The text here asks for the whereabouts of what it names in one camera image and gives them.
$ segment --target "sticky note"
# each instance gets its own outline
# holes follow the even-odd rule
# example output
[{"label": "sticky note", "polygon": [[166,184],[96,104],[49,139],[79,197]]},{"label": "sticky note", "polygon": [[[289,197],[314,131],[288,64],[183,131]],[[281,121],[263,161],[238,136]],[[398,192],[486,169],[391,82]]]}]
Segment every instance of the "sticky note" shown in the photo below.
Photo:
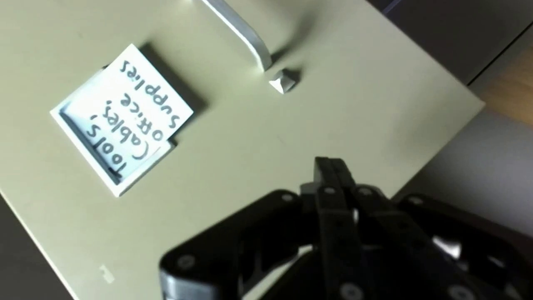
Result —
[{"label": "sticky note", "polygon": [[116,197],[171,151],[169,139],[191,116],[134,46],[51,111]]}]

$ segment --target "gray background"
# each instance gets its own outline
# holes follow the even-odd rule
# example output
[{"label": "gray background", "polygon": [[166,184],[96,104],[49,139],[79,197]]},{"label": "gray background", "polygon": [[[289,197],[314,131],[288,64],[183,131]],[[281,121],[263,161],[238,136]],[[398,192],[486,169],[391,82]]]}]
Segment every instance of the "gray background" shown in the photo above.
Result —
[{"label": "gray background", "polygon": [[533,129],[484,111],[413,186],[533,237]]}]

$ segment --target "drawer handle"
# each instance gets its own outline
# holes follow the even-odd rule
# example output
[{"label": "drawer handle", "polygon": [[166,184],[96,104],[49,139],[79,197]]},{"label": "drawer handle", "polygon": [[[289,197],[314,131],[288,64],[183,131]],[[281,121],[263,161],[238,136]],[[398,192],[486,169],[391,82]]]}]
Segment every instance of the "drawer handle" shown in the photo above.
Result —
[{"label": "drawer handle", "polygon": [[261,37],[224,2],[203,0],[203,4],[248,47],[263,72],[271,67],[271,56]]}]

